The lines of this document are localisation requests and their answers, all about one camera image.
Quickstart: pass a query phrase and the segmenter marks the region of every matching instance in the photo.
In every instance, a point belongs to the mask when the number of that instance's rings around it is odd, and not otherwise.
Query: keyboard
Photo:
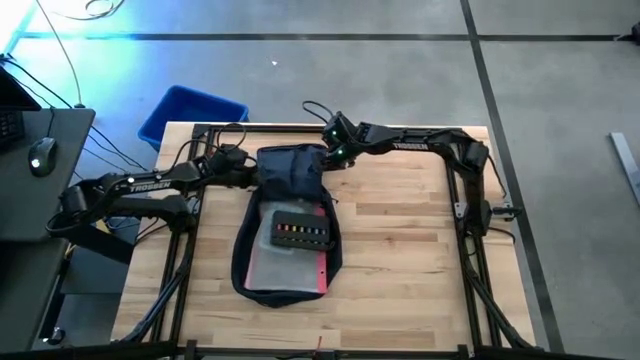
[[[8,145],[24,138],[22,112],[0,111],[0,146]]]

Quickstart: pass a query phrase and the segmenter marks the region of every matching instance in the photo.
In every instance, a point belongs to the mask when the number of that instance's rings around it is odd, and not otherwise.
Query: black stripe on floor
[[[467,34],[318,34],[318,33],[228,33],[172,34],[136,32],[59,33],[65,40],[141,40],[141,41],[467,41]],[[21,32],[23,39],[55,39],[51,32]],[[632,41],[630,35],[477,35],[480,41],[504,42],[585,42]]]
[[[538,249],[536,248],[536,243],[533,238],[531,224],[529,223],[527,211],[524,207],[524,201],[522,199],[522,193],[520,192],[518,178],[516,177],[513,159],[511,158],[511,153],[509,152],[507,137],[504,133],[502,121],[498,112],[498,105],[493,94],[493,89],[491,88],[491,82],[489,81],[489,74],[484,62],[484,56],[482,55],[482,48],[480,46],[475,22],[473,20],[473,14],[471,13],[471,7],[469,6],[469,0],[460,0],[460,4],[462,5],[462,12],[467,24],[467,30],[469,31],[473,58],[478,70],[478,76],[480,78],[480,84],[482,86],[484,99],[487,104],[487,110],[489,111],[489,119],[491,121],[491,127],[496,139],[496,146],[498,148],[498,152],[500,153],[500,159],[502,160],[502,166],[504,169],[509,192],[511,194],[511,200],[513,201],[514,206],[524,209],[522,215],[518,217],[518,227],[520,228],[522,245],[525,249],[527,264],[529,265],[529,271],[531,272],[531,278],[533,280],[533,287],[535,290],[536,298],[540,306],[542,323],[549,341],[549,350],[552,352],[562,353],[564,352],[564,346],[560,337],[558,322],[553,310],[551,298],[549,297],[549,289],[544,278],[544,272],[542,270],[542,264],[540,263],[540,257],[538,256]]]
[[[144,34],[126,32],[59,33],[67,40],[146,40],[146,41],[467,41],[466,34]],[[25,32],[23,39],[54,39],[50,32]]]

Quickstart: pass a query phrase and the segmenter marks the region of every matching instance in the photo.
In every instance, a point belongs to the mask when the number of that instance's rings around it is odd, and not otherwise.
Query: marker set
[[[332,246],[329,232],[326,216],[276,211],[273,214],[271,244],[327,251]]]

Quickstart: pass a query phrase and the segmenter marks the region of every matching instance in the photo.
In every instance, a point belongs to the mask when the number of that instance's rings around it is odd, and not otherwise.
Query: desk
[[[159,169],[171,165],[192,130],[192,123],[167,125]],[[464,130],[489,143],[485,127]],[[235,143],[239,137],[225,133],[222,142]],[[255,155],[260,147],[301,142],[321,140],[318,134],[249,132],[242,148]],[[498,202],[500,187],[490,166],[485,179],[487,198]],[[339,200],[344,265],[323,298],[282,309],[257,305],[231,285],[231,252],[251,194],[207,188],[180,342],[312,349],[322,336],[323,348],[410,351],[452,351],[458,344],[471,344],[442,159],[417,152],[362,155],[351,169],[325,173],[323,183]],[[501,220],[492,225],[505,227]],[[169,231],[158,232],[134,250],[113,338],[131,331],[155,300],[169,237]],[[514,245],[493,232],[484,241],[495,299],[521,335],[533,342]],[[168,338],[173,304],[165,315],[163,339]],[[484,311],[479,315],[489,343]]]
[[[58,161],[47,177],[28,168],[29,146],[47,133],[51,112],[25,112],[26,138],[0,152],[0,353],[30,350],[58,277],[67,241],[49,239],[45,223],[68,186],[93,110],[56,109],[51,129]]]

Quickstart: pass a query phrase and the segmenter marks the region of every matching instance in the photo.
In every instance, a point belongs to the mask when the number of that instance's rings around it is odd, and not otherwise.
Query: clear plastic bag
[[[261,223],[251,250],[245,287],[249,290],[327,292],[326,253],[271,244],[276,211],[324,215],[323,209],[306,201],[268,201],[260,204]]]

